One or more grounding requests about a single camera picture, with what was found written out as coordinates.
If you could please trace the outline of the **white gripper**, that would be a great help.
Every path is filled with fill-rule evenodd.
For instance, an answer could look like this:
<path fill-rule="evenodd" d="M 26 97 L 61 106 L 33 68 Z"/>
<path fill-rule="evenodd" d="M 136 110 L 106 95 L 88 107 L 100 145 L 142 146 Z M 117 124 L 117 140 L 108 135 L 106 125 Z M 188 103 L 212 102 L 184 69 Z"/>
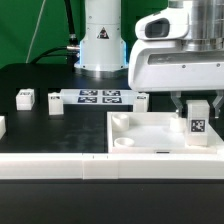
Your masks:
<path fill-rule="evenodd" d="M 129 61 L 134 91 L 170 93 L 179 117 L 180 91 L 217 90 L 211 116 L 224 104 L 224 6 L 169 6 L 139 20 Z"/>

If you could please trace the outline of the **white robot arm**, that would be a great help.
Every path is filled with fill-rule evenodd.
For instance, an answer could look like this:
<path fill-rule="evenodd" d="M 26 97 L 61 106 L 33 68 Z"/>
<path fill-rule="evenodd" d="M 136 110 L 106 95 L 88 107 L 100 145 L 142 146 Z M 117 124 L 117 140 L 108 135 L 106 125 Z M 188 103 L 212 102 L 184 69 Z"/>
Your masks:
<path fill-rule="evenodd" d="M 85 36 L 75 70 L 98 79 L 124 75 L 136 92 L 214 90 L 224 104 L 224 0 L 168 0 L 140 19 L 130 53 L 121 37 L 121 0 L 85 0 Z"/>

